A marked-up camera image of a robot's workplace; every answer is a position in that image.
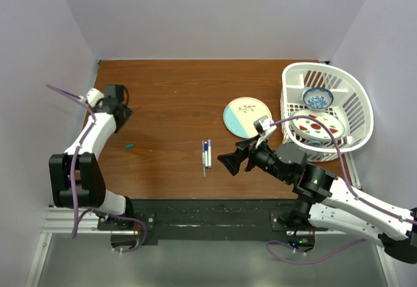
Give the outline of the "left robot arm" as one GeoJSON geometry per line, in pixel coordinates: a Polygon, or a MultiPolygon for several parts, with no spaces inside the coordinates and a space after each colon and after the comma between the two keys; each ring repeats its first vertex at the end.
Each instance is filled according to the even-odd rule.
{"type": "Polygon", "coordinates": [[[98,163],[108,139],[121,130],[132,114],[128,89],[124,85],[106,85],[103,92],[91,88],[86,95],[76,96],[52,85],[47,87],[89,114],[76,140],[48,161],[55,206],[73,210],[73,233],[78,231],[85,213],[92,211],[111,217],[115,226],[128,230],[135,222],[132,201],[107,189],[98,163]]]}

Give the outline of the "white marker black tip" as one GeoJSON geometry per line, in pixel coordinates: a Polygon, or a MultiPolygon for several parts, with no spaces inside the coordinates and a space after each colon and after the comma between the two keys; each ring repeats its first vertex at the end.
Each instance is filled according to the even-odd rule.
{"type": "Polygon", "coordinates": [[[208,168],[209,167],[209,154],[208,154],[207,148],[205,148],[204,153],[205,153],[205,168],[208,168]]]}

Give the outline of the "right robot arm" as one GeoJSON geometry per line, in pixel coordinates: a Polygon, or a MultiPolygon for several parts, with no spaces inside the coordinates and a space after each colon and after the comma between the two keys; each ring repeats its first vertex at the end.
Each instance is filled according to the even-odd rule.
{"type": "Polygon", "coordinates": [[[279,181],[291,185],[296,206],[279,217],[294,231],[327,228],[352,234],[382,247],[392,258],[416,263],[416,210],[403,209],[378,200],[347,184],[332,172],[307,161],[307,155],[293,143],[272,150],[266,142],[240,141],[232,153],[218,161],[232,174],[247,161],[245,170],[258,167],[279,181]]]}

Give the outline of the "thin green white pen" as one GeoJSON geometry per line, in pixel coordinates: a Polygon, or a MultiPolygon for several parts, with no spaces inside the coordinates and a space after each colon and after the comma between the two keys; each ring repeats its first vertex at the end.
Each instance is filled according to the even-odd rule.
{"type": "Polygon", "coordinates": [[[206,163],[205,163],[205,142],[202,141],[201,143],[201,148],[202,148],[202,164],[203,164],[203,177],[206,178],[207,174],[206,174],[206,163]]]}

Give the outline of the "white marker with purple ink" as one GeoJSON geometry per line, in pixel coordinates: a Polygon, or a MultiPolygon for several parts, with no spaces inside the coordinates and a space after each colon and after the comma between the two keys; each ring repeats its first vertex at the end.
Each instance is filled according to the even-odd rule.
{"type": "Polygon", "coordinates": [[[208,155],[208,168],[212,168],[212,142],[211,139],[208,140],[207,144],[207,155],[208,155]]]}

